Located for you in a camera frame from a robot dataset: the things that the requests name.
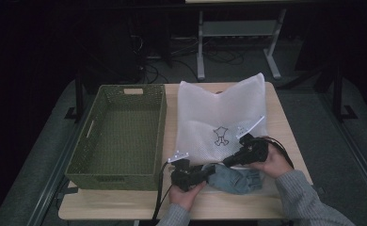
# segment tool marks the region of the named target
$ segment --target gray sleeve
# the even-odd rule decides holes
[[[189,212],[178,204],[170,204],[167,213],[161,218],[158,226],[187,226],[190,221]]]
[[[303,172],[293,170],[276,180],[287,218],[298,225],[354,225],[339,211],[319,200]]]

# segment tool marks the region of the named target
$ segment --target wooden table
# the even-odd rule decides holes
[[[224,91],[235,83],[200,83],[211,92]],[[167,117],[164,136],[163,162],[173,155],[177,133],[177,92],[179,84],[166,85]],[[295,168],[302,170],[308,181],[311,177],[295,142],[274,87],[265,83],[267,131],[270,137],[279,140],[286,148]],[[165,171],[163,191],[170,185]],[[83,190],[67,194],[59,209],[63,219],[150,219],[155,207],[156,191]],[[165,199],[158,217],[168,209]],[[225,192],[201,192],[191,211],[192,219],[266,219],[284,218],[278,193],[232,195]]]

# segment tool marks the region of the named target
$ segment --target hand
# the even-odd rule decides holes
[[[206,182],[202,182],[187,192],[182,191],[178,186],[172,186],[168,195],[169,203],[179,204],[182,208],[189,212],[193,203],[195,202],[196,196],[205,186]]]
[[[249,164],[249,166],[256,170],[261,170],[275,179],[280,177],[282,174],[293,170],[289,163],[287,163],[284,156],[272,144],[268,144],[268,157],[265,162],[255,162]]]

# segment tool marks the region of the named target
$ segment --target plastic bag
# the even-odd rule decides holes
[[[176,150],[189,153],[191,165],[219,163],[239,151],[240,128],[266,136],[263,74],[251,76],[222,93],[181,82],[178,90]]]

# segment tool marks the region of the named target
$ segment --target printed logo on bag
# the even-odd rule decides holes
[[[218,136],[218,140],[214,142],[217,146],[220,146],[221,144],[226,146],[230,143],[228,140],[225,139],[225,133],[227,132],[227,130],[227,128],[222,126],[219,126],[217,129],[213,130],[214,133],[216,133],[216,135]]]

